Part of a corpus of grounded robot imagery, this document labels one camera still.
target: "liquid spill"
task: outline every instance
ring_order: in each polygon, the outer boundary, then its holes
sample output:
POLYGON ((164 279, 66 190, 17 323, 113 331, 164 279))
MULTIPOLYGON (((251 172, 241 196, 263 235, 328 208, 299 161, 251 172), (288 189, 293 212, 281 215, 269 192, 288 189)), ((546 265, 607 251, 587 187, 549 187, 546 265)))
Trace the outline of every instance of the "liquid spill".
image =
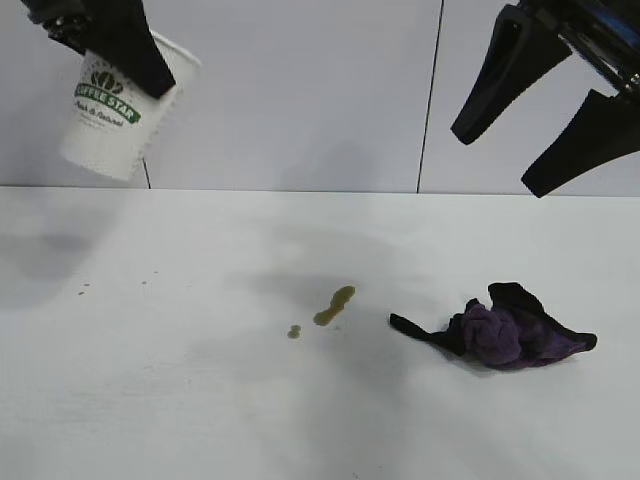
POLYGON ((300 325, 291 325, 291 330, 287 333, 287 337, 291 340, 297 340, 300 338, 300 334, 302 333, 302 327, 300 325))
POLYGON ((317 313, 315 317, 313 317, 313 322, 321 327, 328 326, 338 316, 338 314, 344 310, 344 306, 349 303, 349 300, 351 300, 355 294, 355 287, 350 285, 342 287, 333 294, 329 308, 324 312, 317 313))

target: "white table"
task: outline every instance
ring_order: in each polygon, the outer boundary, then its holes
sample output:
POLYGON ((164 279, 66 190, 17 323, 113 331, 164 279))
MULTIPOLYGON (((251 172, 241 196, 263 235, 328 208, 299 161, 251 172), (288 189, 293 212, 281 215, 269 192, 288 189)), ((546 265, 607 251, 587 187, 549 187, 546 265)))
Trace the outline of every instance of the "white table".
POLYGON ((640 477, 640 200, 0 189, 0 205, 3 480, 640 477), (438 329, 509 280, 597 348, 492 373, 386 323, 438 329), (343 314, 314 325, 345 285, 343 314))

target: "paper cup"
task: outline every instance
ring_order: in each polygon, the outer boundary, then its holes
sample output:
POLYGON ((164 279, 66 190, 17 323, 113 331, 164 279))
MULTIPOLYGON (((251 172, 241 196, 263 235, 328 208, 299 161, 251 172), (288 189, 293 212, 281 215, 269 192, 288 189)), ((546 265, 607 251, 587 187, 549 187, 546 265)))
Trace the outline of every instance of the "paper cup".
POLYGON ((156 100, 115 66, 87 51, 60 147, 70 162, 124 181, 140 165, 161 120, 201 66, 188 51, 152 34, 176 85, 156 100))

